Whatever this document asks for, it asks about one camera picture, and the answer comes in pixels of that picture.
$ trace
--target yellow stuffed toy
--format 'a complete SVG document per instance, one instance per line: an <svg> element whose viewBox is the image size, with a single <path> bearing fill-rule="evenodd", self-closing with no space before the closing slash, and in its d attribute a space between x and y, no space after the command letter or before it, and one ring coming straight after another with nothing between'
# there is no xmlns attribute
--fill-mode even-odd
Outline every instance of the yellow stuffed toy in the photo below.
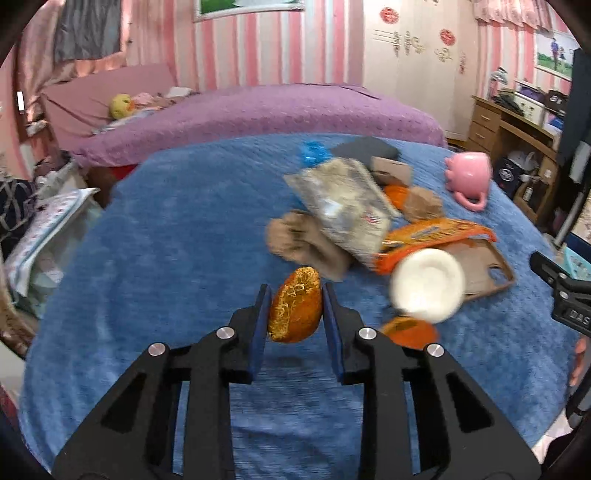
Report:
<svg viewBox="0 0 591 480"><path fill-rule="evenodd" d="M121 120L135 113L135 102L126 93L120 93L111 100L109 112L114 120Z"/></svg>

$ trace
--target pink cup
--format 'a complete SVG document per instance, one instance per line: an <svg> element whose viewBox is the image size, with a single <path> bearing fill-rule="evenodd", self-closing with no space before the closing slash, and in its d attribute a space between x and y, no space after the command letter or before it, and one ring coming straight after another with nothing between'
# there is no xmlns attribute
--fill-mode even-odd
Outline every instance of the pink cup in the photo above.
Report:
<svg viewBox="0 0 591 480"><path fill-rule="evenodd" d="M456 153L445 159L445 165L446 188L457 203L472 212L483 211L492 180L490 157L481 152Z"/></svg>

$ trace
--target picture frame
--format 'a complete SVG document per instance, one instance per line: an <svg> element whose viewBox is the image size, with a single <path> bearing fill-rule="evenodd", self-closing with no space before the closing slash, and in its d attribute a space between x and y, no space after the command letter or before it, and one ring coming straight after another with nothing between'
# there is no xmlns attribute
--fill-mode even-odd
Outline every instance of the picture frame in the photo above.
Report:
<svg viewBox="0 0 591 480"><path fill-rule="evenodd" d="M538 70L551 73L571 81L573 78L573 55L580 48L569 33L536 31L534 66Z"/></svg>
<svg viewBox="0 0 591 480"><path fill-rule="evenodd" d="M304 10L304 0L194 0L194 21L253 12L294 10Z"/></svg>

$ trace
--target clear plastic bag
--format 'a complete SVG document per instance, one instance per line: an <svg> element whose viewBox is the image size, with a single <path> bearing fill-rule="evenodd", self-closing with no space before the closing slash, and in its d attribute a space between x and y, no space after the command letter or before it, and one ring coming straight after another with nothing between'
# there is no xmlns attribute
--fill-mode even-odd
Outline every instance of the clear plastic bag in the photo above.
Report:
<svg viewBox="0 0 591 480"><path fill-rule="evenodd" d="M333 158L286 175L285 181L320 220L328 238L367 267L374 267L382 240L400 213L361 162Z"/></svg>

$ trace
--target wooden drawer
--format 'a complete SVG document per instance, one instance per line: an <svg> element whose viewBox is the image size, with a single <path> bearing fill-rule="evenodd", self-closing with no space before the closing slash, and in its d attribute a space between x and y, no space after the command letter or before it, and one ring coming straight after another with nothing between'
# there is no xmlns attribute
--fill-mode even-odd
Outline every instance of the wooden drawer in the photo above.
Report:
<svg viewBox="0 0 591 480"><path fill-rule="evenodd" d="M488 130L496 132L499 129L499 123L501 122L501 114L491 112L480 105L475 105L472 121L483 127L487 127Z"/></svg>
<svg viewBox="0 0 591 480"><path fill-rule="evenodd" d="M466 140L466 151L467 152L484 152L490 154L490 152L482 145L477 144L474 140Z"/></svg>
<svg viewBox="0 0 591 480"><path fill-rule="evenodd" d="M483 147L487 151L492 150L492 146L495 144L496 133L491 132L482 125L472 122L470 125L470 131L468 138L474 140L477 144Z"/></svg>

